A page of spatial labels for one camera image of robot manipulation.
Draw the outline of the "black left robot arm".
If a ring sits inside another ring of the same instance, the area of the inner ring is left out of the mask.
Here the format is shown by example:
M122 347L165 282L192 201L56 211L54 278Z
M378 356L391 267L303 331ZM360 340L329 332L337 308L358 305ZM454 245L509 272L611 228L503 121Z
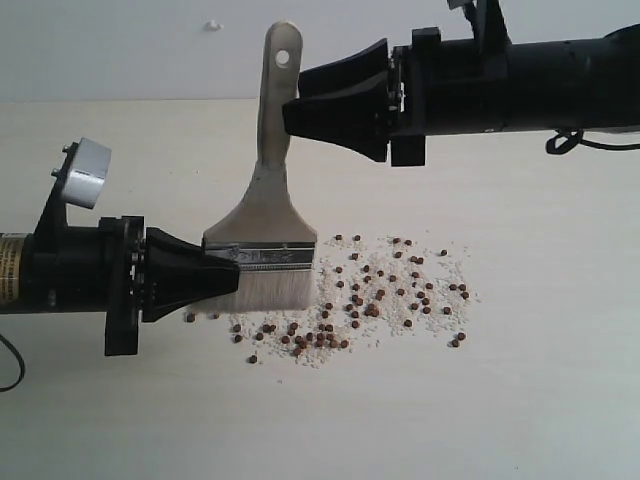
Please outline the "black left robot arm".
M107 356L137 354L141 323L233 293L239 277L235 262L138 216L1 237L2 313L103 312Z

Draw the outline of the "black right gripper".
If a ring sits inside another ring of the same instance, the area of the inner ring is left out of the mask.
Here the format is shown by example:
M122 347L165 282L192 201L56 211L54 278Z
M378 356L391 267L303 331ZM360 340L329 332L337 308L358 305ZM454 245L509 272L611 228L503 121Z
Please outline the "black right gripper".
M437 27L412 31L396 47L403 108L390 134L393 167L423 166L426 138L494 133L506 126L510 38L504 28L444 40ZM291 136L337 145L385 162L388 134L386 38L300 73L298 99L282 107ZM361 90L347 90L358 87Z

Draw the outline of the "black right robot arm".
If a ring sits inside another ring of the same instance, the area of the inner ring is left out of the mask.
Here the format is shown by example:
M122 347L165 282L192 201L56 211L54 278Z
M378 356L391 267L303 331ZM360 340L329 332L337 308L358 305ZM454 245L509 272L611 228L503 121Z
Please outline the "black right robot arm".
M639 126L639 29L512 44L445 40L416 29L302 72L286 131L395 167L421 166L438 135L633 131Z

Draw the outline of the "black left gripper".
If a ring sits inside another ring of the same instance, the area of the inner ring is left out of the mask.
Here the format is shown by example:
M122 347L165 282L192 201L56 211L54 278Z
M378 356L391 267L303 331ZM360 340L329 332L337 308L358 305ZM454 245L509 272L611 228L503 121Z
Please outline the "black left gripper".
M144 233L140 216L103 217L95 227L57 225L29 237L22 255L22 306L28 313L105 314L104 354L138 353L135 259ZM200 245L147 227L142 321L238 289L239 266Z

